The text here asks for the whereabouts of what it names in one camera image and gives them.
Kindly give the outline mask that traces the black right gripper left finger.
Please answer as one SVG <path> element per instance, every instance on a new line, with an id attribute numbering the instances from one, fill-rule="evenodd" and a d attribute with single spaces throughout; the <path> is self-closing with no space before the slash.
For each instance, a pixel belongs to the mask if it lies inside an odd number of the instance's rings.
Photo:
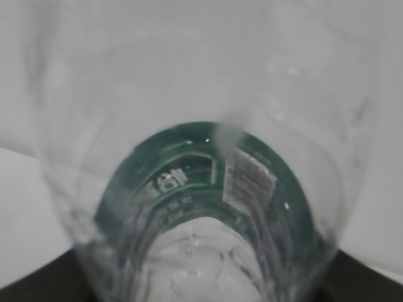
<path id="1" fill-rule="evenodd" d="M 68 250 L 31 274 L 1 288 L 1 301 L 91 301 L 91 287 Z"/>

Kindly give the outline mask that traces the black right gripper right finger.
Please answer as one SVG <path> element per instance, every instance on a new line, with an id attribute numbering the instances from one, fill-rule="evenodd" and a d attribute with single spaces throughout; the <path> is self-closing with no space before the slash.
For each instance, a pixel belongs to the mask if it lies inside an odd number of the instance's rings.
<path id="1" fill-rule="evenodd" d="M 402 285 L 340 251 L 321 287 L 321 301 L 402 301 Z"/>

